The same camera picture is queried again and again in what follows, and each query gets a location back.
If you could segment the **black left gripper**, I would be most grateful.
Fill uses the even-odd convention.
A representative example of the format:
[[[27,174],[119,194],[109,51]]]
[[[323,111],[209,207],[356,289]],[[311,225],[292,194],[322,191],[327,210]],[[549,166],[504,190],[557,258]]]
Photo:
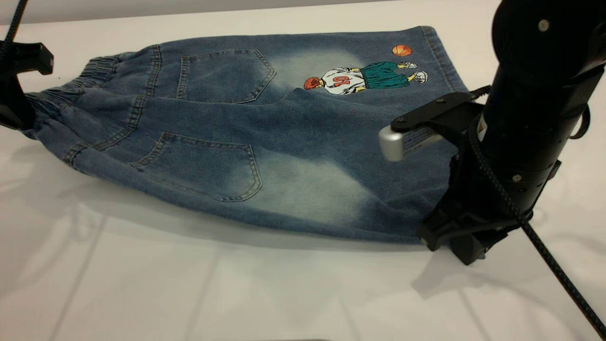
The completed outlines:
[[[0,123],[12,130],[28,130],[35,122],[35,111],[16,75],[33,71],[51,75],[54,55],[43,43],[5,45],[1,43]]]

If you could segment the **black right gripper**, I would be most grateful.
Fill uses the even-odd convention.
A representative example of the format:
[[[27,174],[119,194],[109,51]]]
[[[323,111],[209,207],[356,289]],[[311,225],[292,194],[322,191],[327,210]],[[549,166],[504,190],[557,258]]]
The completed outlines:
[[[441,215],[424,218],[416,237],[429,250],[452,237],[452,253],[469,266],[485,259],[490,248],[484,231],[519,226],[532,213],[533,168],[517,160],[498,161],[471,142],[461,145],[454,164]]]

